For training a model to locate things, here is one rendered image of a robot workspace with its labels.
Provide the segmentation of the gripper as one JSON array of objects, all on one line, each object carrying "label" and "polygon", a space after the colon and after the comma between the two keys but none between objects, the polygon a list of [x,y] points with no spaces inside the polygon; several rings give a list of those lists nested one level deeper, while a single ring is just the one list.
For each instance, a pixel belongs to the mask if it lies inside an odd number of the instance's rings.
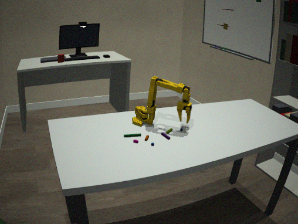
[{"label": "gripper", "polygon": [[180,118],[180,122],[182,121],[182,110],[186,111],[187,114],[187,124],[189,122],[190,119],[190,115],[191,115],[191,109],[192,109],[192,103],[184,103],[182,101],[179,101],[177,103],[177,111],[178,111],[178,116]]}]

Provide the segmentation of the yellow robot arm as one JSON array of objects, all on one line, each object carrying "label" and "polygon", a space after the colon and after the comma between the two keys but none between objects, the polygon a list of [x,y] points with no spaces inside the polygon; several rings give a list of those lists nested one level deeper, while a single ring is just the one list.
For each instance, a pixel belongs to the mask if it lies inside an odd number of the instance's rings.
[{"label": "yellow robot arm", "polygon": [[170,89],[181,94],[183,92],[182,101],[184,103],[187,103],[187,102],[189,103],[189,100],[190,100],[189,96],[191,93],[190,93],[190,88],[188,86],[185,86],[185,84],[182,84],[182,83],[176,84],[168,80],[158,79],[158,77],[154,76],[151,78],[151,82],[150,82],[147,109],[145,107],[136,107],[136,117],[132,118],[133,124],[139,125],[140,127],[143,125],[143,121],[149,125],[153,124],[153,120],[155,119],[155,111],[156,111],[155,99],[157,94],[157,86]]}]

